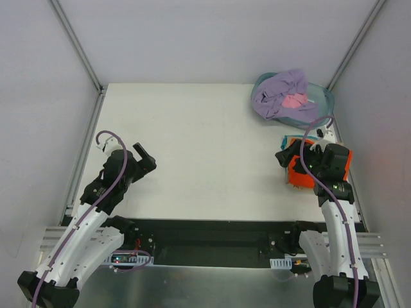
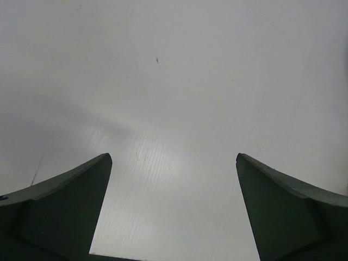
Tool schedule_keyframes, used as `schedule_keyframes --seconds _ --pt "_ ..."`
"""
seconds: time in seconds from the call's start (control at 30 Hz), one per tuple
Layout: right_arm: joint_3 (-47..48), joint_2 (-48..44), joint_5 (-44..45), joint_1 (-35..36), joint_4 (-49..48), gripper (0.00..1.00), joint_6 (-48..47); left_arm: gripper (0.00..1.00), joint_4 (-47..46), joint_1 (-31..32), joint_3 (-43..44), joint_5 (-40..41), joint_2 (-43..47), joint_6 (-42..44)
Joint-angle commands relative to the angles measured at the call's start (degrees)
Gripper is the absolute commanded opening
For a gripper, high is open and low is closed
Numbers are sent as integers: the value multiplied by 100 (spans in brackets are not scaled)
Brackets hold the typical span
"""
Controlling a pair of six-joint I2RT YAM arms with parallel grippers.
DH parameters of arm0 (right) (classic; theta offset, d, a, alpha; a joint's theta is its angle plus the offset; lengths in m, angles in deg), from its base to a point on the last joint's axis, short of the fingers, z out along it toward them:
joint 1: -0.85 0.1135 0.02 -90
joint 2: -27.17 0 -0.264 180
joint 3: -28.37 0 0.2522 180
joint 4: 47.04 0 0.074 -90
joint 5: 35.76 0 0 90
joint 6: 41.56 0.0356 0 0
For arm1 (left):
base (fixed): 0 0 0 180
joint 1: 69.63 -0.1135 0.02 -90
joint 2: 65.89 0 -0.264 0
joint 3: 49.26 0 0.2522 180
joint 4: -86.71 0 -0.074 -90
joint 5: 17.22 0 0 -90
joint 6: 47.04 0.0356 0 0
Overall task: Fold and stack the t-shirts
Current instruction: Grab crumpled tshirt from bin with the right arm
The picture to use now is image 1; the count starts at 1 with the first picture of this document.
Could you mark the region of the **purple t shirt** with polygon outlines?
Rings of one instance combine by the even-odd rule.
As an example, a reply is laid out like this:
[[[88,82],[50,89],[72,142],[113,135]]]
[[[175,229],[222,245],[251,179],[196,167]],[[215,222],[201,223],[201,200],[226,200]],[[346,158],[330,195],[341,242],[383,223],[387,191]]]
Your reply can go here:
[[[299,108],[285,108],[282,102],[289,94],[307,94],[308,80],[300,69],[283,71],[263,80],[251,95],[251,104],[263,119],[289,118],[302,123],[310,123],[319,116],[319,106],[308,103]]]

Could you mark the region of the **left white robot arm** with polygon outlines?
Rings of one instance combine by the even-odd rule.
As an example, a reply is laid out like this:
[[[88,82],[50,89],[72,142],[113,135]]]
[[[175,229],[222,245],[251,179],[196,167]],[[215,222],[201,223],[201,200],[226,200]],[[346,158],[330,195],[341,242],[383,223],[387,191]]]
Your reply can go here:
[[[141,253],[136,225],[111,215],[128,188],[157,167],[139,143],[133,148],[140,160],[113,140],[105,143],[107,161],[84,189],[69,226],[35,271],[21,273],[17,284],[34,307],[74,307],[86,281],[115,251]]]

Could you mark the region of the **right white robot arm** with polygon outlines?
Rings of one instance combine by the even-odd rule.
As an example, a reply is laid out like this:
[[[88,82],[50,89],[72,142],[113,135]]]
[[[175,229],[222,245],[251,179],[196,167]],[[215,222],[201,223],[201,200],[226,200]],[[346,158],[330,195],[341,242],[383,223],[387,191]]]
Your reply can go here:
[[[289,237],[290,248],[305,253],[315,276],[315,307],[373,307],[380,298],[378,283],[363,264],[355,229],[354,194],[347,182],[352,152],[329,143],[324,147],[293,138],[276,153],[290,176],[310,178],[325,218],[328,239],[314,230]]]

